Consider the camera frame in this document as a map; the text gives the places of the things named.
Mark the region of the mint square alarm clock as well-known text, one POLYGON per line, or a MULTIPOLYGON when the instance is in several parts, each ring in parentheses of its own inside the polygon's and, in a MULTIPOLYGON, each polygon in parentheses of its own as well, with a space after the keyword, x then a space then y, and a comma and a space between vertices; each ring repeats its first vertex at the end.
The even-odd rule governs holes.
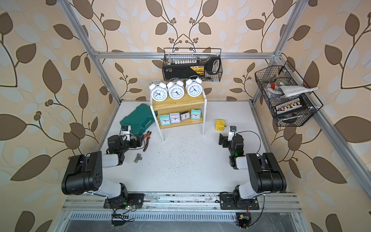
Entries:
POLYGON ((171 125, 171 120, 170 120, 170 115, 169 114, 160 115, 159 116, 159 121, 160 121, 161 126, 171 125))

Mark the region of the clear square alarm clock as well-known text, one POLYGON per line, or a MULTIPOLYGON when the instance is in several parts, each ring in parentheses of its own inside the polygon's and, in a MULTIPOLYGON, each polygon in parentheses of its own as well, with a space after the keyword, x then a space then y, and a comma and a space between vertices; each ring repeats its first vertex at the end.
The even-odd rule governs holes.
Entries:
POLYGON ((187 121, 190 119, 190 112, 189 111, 184 111, 180 113, 180 119, 181 121, 187 121))

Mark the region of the lilac square alarm clock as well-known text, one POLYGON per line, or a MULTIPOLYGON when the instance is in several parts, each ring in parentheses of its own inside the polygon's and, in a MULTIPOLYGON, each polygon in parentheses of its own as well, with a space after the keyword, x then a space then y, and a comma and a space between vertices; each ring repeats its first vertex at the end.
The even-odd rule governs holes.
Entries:
POLYGON ((171 124, 177 124, 177 123, 180 123, 181 122, 181 118, 180 118, 180 113, 179 112, 170 113, 169 116, 170 116, 170 122, 171 122, 171 124))

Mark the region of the white twin-bell clock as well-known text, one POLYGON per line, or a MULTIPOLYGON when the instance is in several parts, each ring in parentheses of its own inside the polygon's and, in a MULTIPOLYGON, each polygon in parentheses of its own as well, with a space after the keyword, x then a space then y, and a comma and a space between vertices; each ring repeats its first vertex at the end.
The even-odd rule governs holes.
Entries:
POLYGON ((197 75, 191 76, 186 80, 186 91, 190 97, 198 97, 203 92, 202 80, 197 75))
POLYGON ((184 82, 179 78, 172 78, 167 83, 167 90, 168 95, 173 100, 179 100, 184 97, 185 89, 184 89, 184 82))
POLYGON ((151 98, 157 102, 162 102, 168 97, 167 85, 161 80, 153 80, 149 89, 151 98))

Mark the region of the white twin-bell clock front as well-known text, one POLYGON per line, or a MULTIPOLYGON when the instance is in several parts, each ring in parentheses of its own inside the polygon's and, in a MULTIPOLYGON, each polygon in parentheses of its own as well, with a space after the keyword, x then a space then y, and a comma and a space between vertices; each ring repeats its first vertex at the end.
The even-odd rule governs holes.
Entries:
POLYGON ((186 91, 190 97, 198 97, 203 92, 202 80, 197 75, 191 76, 186 80, 186 91))

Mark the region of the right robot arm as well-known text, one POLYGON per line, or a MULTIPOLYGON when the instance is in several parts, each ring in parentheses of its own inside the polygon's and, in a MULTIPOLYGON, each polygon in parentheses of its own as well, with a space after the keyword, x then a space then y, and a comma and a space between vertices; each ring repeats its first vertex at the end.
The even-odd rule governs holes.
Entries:
POLYGON ((219 135, 218 143, 229 150, 230 166, 235 170, 248 171, 248 181, 237 185, 232 193, 219 194, 222 210, 259 209, 256 198, 264 193, 285 191, 287 181, 272 153, 244 153, 241 135, 219 135))

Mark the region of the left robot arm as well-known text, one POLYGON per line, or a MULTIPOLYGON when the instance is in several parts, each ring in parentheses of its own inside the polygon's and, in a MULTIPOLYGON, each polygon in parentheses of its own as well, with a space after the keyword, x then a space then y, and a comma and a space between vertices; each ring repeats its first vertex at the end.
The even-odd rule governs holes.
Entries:
POLYGON ((87 155, 73 156, 63 181, 61 190, 65 195, 97 195, 105 198, 103 207, 107 209, 134 210, 144 203, 143 193, 129 193, 123 183, 110 181, 103 176, 103 169, 121 166, 125 153, 129 150, 147 147, 144 136, 131 139, 128 135, 113 135, 107 140, 106 154, 101 151, 87 155))

